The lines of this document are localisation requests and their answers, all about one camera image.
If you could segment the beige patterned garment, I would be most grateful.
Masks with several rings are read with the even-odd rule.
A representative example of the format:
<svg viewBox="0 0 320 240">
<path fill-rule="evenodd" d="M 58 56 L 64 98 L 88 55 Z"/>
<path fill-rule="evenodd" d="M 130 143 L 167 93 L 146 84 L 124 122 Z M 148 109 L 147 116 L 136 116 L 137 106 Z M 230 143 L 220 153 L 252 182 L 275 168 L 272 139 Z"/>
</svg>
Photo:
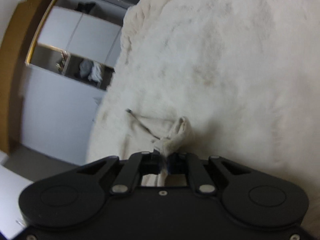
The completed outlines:
<svg viewBox="0 0 320 240">
<path fill-rule="evenodd" d="M 169 175 L 165 163 L 170 155 L 182 150 L 194 139 L 194 132 L 187 117 L 175 120 L 148 118 L 126 110 L 127 132 L 121 146 L 121 159 L 129 159 L 137 152 L 156 151 L 161 156 L 160 174 L 142 178 L 143 186 L 164 186 Z"/>
</svg>

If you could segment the wardrobe shelf with clothes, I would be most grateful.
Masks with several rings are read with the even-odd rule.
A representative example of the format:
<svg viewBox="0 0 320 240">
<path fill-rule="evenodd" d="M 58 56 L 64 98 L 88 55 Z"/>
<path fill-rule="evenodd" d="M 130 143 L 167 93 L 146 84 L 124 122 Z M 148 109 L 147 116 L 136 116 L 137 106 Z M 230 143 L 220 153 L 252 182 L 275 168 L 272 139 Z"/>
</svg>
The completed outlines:
<svg viewBox="0 0 320 240">
<path fill-rule="evenodd" d="M 52 0 L 25 63 L 105 90 L 120 54 L 125 12 L 103 0 Z"/>
</svg>

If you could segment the cream fluffy blanket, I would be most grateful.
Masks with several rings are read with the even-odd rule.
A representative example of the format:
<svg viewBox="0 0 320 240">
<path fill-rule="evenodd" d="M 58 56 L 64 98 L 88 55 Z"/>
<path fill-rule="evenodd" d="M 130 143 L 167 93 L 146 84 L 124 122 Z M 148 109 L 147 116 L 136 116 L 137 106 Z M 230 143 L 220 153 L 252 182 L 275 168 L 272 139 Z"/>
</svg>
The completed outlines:
<svg viewBox="0 0 320 240">
<path fill-rule="evenodd" d="M 319 0 L 140 0 L 120 47 L 87 162 L 120 156 L 127 109 L 185 116 L 186 152 L 299 185 L 319 236 Z"/>
</svg>

